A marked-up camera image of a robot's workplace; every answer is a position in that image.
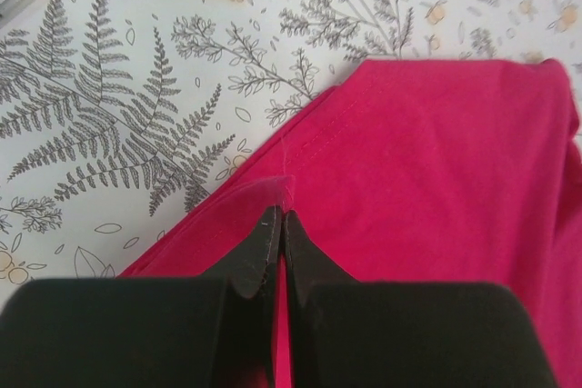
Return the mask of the pink t shirt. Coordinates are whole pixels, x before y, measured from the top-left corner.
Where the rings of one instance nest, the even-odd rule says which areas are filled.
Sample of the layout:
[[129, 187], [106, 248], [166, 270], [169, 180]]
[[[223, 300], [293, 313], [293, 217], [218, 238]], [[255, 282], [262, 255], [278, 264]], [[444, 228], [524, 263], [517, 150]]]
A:
[[355, 278], [487, 281], [581, 384], [581, 154], [565, 67], [366, 61], [256, 150], [125, 276], [203, 272], [270, 204]]

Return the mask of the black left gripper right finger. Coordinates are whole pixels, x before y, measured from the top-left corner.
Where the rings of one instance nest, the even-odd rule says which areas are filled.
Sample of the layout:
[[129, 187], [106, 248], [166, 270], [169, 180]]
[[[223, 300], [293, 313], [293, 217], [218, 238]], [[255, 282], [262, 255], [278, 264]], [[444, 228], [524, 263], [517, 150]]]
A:
[[554, 387], [524, 306], [488, 283], [361, 282], [284, 221], [297, 387]]

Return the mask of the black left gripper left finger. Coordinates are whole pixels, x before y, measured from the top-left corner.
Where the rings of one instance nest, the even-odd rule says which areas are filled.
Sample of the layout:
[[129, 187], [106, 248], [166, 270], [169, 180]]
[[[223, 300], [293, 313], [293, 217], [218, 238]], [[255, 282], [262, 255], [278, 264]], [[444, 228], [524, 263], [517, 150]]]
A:
[[194, 277], [45, 279], [1, 312], [4, 387], [271, 387], [282, 212]]

